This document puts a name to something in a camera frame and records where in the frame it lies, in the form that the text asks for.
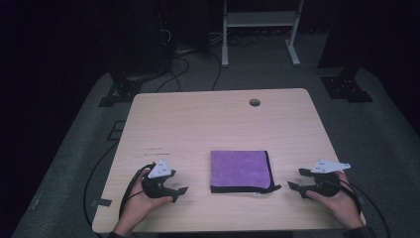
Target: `sleeve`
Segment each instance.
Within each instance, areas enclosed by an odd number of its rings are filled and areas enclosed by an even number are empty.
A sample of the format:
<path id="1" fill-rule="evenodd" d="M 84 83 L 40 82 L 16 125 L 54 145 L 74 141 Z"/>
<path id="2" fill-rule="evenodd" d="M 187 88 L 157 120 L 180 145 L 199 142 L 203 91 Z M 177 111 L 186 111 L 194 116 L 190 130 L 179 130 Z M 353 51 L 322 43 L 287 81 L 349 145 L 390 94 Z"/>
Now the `sleeve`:
<path id="1" fill-rule="evenodd" d="M 109 233 L 107 238 L 125 238 L 124 236 L 120 236 L 119 234 L 116 234 L 114 232 Z"/>
<path id="2" fill-rule="evenodd" d="M 376 238 L 373 230 L 368 226 L 348 230 L 343 235 L 345 238 Z"/>

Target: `purple cloth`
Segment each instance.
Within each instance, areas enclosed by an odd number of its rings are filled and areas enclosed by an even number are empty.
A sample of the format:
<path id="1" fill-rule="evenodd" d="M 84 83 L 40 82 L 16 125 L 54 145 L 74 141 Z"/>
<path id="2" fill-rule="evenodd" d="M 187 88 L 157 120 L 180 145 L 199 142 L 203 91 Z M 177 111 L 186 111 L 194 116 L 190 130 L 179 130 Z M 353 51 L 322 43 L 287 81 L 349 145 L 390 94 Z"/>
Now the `purple cloth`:
<path id="1" fill-rule="evenodd" d="M 270 174 L 265 151 L 212 151 L 211 186 L 269 188 Z"/>

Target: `wooden table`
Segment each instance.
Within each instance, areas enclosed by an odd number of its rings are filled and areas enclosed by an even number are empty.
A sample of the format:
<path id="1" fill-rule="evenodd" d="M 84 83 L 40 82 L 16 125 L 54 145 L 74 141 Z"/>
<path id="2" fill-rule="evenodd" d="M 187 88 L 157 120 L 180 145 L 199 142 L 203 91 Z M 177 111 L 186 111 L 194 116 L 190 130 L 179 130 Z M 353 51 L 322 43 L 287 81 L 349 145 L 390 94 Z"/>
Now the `wooden table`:
<path id="1" fill-rule="evenodd" d="M 261 105 L 252 106 L 256 99 Z M 210 151 L 268 151 L 280 190 L 262 194 L 210 192 Z M 268 231 L 341 228 L 321 204 L 302 199 L 287 182 L 313 183 L 298 169 L 338 161 L 305 89 L 176 92 L 136 96 L 93 230 L 109 232 L 121 198 L 141 167 L 165 159 L 176 175 L 166 187 L 188 186 L 176 203 L 154 210 L 135 231 Z"/>

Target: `gray carpet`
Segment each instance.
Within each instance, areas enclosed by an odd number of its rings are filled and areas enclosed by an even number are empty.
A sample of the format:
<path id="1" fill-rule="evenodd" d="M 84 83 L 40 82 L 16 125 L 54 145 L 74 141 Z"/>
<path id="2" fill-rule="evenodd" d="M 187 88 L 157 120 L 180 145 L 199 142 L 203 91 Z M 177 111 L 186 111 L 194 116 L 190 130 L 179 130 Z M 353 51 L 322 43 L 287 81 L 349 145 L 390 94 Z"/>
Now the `gray carpet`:
<path id="1" fill-rule="evenodd" d="M 420 140 L 384 92 L 379 80 L 363 68 L 356 80 L 373 102 L 349 103 L 329 98 L 317 69 L 326 35 L 298 35 L 296 51 L 301 67 L 293 67 L 284 45 L 285 36 L 261 37 L 246 48 L 230 48 L 230 65 L 223 68 L 215 90 L 305 88 L 309 91 L 338 158 L 350 163 L 347 172 L 376 203 L 393 237 L 420 234 Z M 220 47 L 212 51 L 220 57 Z M 182 91 L 211 90 L 219 65 L 211 55 L 193 54 L 188 71 L 179 77 Z M 175 61 L 175 74 L 184 70 Z M 153 93 L 170 74 L 144 84 L 142 93 Z M 130 103 L 98 107 L 112 80 L 98 79 L 61 144 L 34 201 L 14 237 L 95 237 L 83 215 L 83 192 L 89 175 L 114 141 L 107 140 L 115 121 L 125 120 Z M 175 81 L 161 92 L 176 91 Z M 90 181 L 86 205 L 90 220 L 112 164 L 115 148 L 99 164 Z M 363 211 L 377 237 L 385 237 L 379 216 L 369 202 Z M 342 237 L 342 230 L 295 231 L 294 237 Z M 142 234 L 141 237 L 156 237 Z"/>

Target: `black metal base plate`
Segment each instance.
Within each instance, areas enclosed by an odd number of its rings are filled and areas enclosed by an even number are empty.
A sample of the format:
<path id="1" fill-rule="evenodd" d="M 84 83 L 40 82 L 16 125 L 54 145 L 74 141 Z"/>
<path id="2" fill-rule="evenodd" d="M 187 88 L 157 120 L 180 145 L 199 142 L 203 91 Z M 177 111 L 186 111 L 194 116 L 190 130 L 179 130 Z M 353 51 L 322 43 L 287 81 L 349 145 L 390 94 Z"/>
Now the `black metal base plate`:
<path id="1" fill-rule="evenodd" d="M 373 102 L 368 93 L 362 90 L 353 78 L 339 76 L 321 77 L 331 99 L 347 99 L 349 102 Z"/>

